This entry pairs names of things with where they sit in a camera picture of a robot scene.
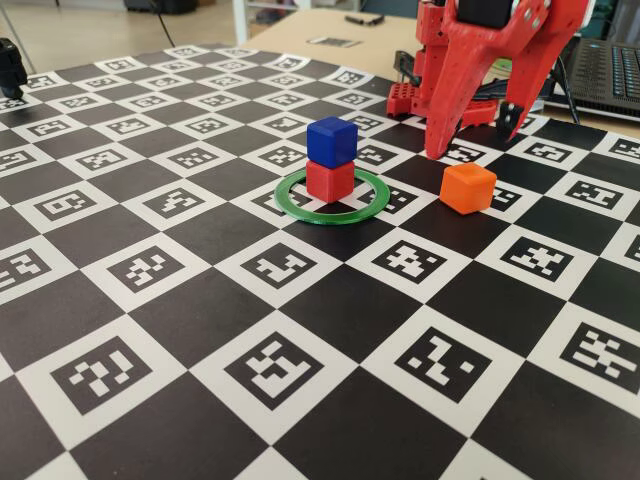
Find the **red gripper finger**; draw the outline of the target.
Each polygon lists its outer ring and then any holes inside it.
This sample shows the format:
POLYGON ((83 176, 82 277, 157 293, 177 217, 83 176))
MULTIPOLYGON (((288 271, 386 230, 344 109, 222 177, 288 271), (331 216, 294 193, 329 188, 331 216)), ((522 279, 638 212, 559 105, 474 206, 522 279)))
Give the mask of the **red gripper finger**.
POLYGON ((500 31, 445 22, 448 49, 427 116, 425 150, 430 159, 446 152, 463 113, 496 58, 500 31))
POLYGON ((587 1, 521 1, 507 32, 512 71, 496 127, 512 139, 530 111, 562 49, 589 16, 587 1))

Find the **red gripper body black motor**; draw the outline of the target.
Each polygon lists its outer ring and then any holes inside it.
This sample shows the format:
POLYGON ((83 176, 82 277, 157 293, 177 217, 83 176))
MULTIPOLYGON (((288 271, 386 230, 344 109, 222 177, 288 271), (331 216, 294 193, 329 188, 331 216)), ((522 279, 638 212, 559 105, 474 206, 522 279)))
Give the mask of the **red gripper body black motor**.
POLYGON ((517 38, 511 17, 517 1, 447 1, 446 33, 450 41, 510 41, 517 38))

